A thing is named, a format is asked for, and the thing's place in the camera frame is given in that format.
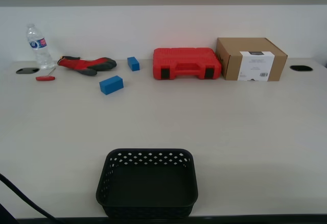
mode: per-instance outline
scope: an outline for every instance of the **white label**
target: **white label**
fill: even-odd
[[[271,52],[240,52],[243,55],[240,81],[268,81],[275,55]]]

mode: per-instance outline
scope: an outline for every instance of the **bottle cap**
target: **bottle cap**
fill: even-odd
[[[33,23],[28,23],[28,24],[27,24],[27,27],[28,27],[28,28],[33,28],[34,26],[35,26],[35,25],[34,25]]]

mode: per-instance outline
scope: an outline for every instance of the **black basket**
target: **black basket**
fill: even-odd
[[[193,157],[183,149],[116,149],[97,189],[112,218],[183,218],[197,198]]]

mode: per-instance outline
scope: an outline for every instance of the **bottle label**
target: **bottle label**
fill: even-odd
[[[41,40],[37,40],[37,41],[30,41],[30,45],[33,49],[41,49],[46,46],[46,41],[44,38],[42,38]]]

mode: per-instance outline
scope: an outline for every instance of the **white wall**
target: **white wall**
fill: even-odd
[[[0,68],[9,61],[34,59],[25,36],[29,22],[42,30],[54,59],[61,55],[151,59],[153,50],[160,47],[215,49],[217,37],[268,37],[291,58],[327,62],[325,3],[295,5],[294,0],[286,0],[292,5],[285,5],[279,0],[273,2],[278,5],[268,5],[266,0],[260,5],[260,0],[250,0],[238,5],[243,0],[206,0],[203,4],[212,5],[188,5],[182,0],[182,5],[170,1],[164,5],[165,1],[133,1],[137,0],[122,5],[117,3],[121,0],[93,4],[86,3],[89,0],[0,0]]]

